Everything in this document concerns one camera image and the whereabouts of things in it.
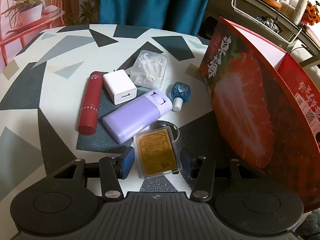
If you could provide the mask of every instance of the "purple container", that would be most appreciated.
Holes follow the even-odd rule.
[[[171,110],[170,99],[153,89],[106,115],[102,122],[117,143],[122,144]]]

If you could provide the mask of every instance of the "gold card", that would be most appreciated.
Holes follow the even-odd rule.
[[[168,130],[138,135],[137,146],[143,176],[177,169]]]

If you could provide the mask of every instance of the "red tube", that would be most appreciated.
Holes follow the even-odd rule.
[[[79,117],[78,131],[81,134],[92,135],[96,132],[102,84],[102,74],[98,71],[92,72],[85,89]]]

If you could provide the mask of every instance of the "strawberry box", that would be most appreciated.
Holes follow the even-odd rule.
[[[236,154],[295,191],[305,212],[319,208],[320,92],[300,65],[220,18],[200,72],[220,133]]]

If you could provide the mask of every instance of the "qr code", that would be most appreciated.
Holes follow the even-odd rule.
[[[313,121],[315,117],[316,116],[313,114],[311,109],[306,113],[306,118],[309,124]]]

